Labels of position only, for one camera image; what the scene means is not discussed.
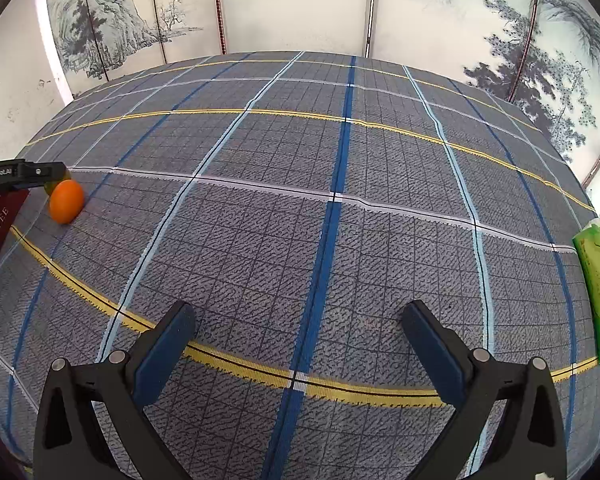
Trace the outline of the large orange fruit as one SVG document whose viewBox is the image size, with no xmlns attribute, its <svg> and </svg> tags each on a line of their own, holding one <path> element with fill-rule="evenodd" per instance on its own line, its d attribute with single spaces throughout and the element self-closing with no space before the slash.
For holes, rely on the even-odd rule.
<svg viewBox="0 0 600 480">
<path fill-rule="evenodd" d="M 48 210 L 50 218 L 58 224 L 68 224 L 78 216 L 84 206 L 82 186 L 75 180 L 63 180 L 50 194 Z"/>
</svg>

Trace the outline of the green round fruit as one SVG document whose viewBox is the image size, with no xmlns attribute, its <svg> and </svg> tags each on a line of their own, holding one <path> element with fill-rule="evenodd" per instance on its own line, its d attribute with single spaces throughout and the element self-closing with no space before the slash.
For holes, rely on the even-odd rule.
<svg viewBox="0 0 600 480">
<path fill-rule="evenodd" d="M 52 194 L 53 194 L 53 192 L 54 192 L 54 189 L 55 189 L 55 188 L 57 188 L 57 185 L 58 185 L 60 182 L 64 182 L 64 181 L 67 181 L 67 180 L 70 180 L 70 179 L 71 179 L 71 174 L 70 174 L 70 171 L 69 171 L 69 170 L 66 170 L 66 171 L 65 171 L 65 173 L 64 173 L 64 175 L 63 175 L 61 178 L 59 178 L 59 179 L 57 179 L 57 180 L 50 181 L 50 182 L 46 182 L 46 183 L 43 185 L 43 188 L 44 188 L 44 191 L 45 191 L 45 193 L 46 193 L 48 196 L 52 196 Z"/>
</svg>

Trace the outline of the blue plaid tablecloth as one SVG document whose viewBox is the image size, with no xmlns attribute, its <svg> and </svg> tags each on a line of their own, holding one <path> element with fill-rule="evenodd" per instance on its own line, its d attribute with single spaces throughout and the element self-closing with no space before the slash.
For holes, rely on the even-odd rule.
<svg viewBox="0 0 600 480">
<path fill-rule="evenodd" d="M 0 439 L 33 456 L 53 359 L 130 348 L 173 301 L 195 333 L 149 420 L 196 479 L 403 479 L 452 414 L 408 344 L 420 299 L 469 347 L 543 358 L 578 478 L 600 366 L 571 241 L 594 216 L 521 110 L 398 64 L 314 52 L 148 68 L 17 142 L 34 190 L 0 252 Z"/>
</svg>

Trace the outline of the painted landscape folding screen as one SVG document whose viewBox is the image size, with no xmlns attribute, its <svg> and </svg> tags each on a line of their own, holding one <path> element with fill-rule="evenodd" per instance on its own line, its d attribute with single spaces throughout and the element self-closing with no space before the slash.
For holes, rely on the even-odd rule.
<svg viewBox="0 0 600 480">
<path fill-rule="evenodd" d="M 356 54 L 521 108 L 600 212 L 600 14 L 592 0 L 36 0 L 67 89 L 245 50 Z"/>
</svg>

